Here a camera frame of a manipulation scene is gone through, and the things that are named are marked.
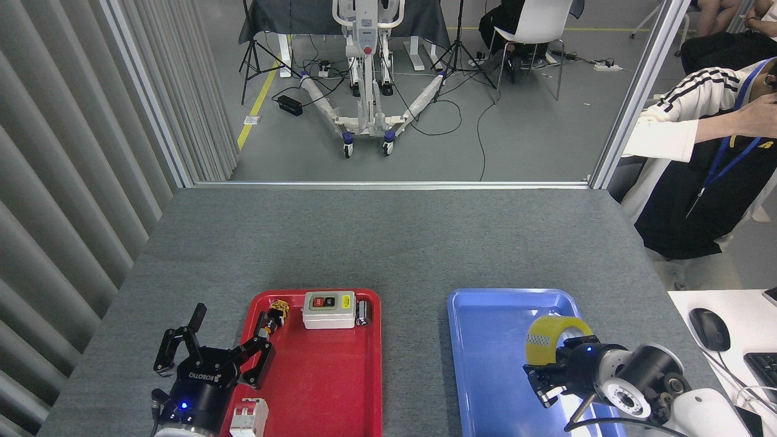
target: table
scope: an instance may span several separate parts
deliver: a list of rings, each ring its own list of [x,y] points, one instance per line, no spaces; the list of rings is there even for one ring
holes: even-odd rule
[[[658,342],[691,384],[720,389],[606,191],[194,188],[173,196],[38,435],[147,435],[150,393],[172,385],[152,370],[162,333],[198,302],[200,343],[230,348],[258,293],[352,287],[382,300],[385,437],[462,434],[457,288],[560,288],[603,341]]]
[[[303,33],[313,35],[342,35],[343,29],[332,18],[332,2],[322,0],[262,0],[251,2],[249,16],[243,23],[238,38],[238,44],[251,40],[254,33],[273,32],[278,34],[280,44],[280,59],[286,64],[291,63],[291,49],[287,35]],[[423,63],[418,55],[419,38],[423,38],[432,47],[448,47],[448,31],[442,16],[440,0],[412,0],[405,5],[405,19],[395,29],[393,37],[411,37],[406,45],[413,68],[423,70]],[[291,73],[281,70],[281,77],[289,77]]]
[[[703,290],[669,292],[678,312],[684,317],[688,329],[693,331],[688,313],[694,308],[707,308],[726,323],[731,336],[731,348],[720,353],[729,370],[747,385],[759,385],[742,357],[748,352],[777,351],[777,306],[773,306],[762,295],[763,290]],[[733,379],[712,362],[709,363],[726,394],[736,403],[739,386]],[[768,399],[764,390],[754,389],[759,396]],[[744,402],[743,393],[739,405]],[[761,415],[764,435],[777,436],[777,417],[755,401],[748,409]]]

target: patient lift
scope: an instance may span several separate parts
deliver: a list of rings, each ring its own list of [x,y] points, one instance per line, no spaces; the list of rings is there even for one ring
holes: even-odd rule
[[[386,117],[381,108],[381,94],[393,94],[390,73],[392,54],[389,51],[391,29],[405,16],[405,0],[332,0],[332,17],[343,26],[346,37],[351,88],[359,97],[357,117],[341,117],[339,108],[332,108],[307,72],[302,72],[300,86],[308,91],[312,102],[332,122],[335,132],[343,138],[343,153],[354,153],[354,136],[383,135],[383,154],[391,155],[394,139],[424,110],[434,97],[444,78],[440,73],[423,89],[404,114]],[[376,79],[373,58],[380,59],[380,82]]]

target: caster wheel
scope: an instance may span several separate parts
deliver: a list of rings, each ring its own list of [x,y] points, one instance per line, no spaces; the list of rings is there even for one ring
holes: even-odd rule
[[[384,96],[393,96],[394,95],[394,88],[392,87],[392,84],[385,83],[381,85],[381,94]]]

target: red tray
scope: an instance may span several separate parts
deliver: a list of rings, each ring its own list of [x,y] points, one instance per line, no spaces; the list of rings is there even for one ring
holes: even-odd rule
[[[381,301],[366,288],[349,288],[372,305],[371,322],[353,329],[308,330],[302,323],[305,293],[270,290],[251,302],[241,342],[251,338],[260,311],[275,299],[288,302],[286,323],[270,342],[275,356],[260,390],[239,385],[232,394],[220,437],[231,437],[235,402],[261,397],[270,415],[265,437],[380,437],[383,429]],[[256,365],[258,356],[242,371]]]

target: yellow tape roll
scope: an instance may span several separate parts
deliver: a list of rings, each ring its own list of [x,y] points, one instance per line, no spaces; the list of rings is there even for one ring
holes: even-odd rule
[[[588,325],[577,317],[542,316],[529,327],[526,334],[526,364],[545,365],[556,362],[559,339],[592,335]]]

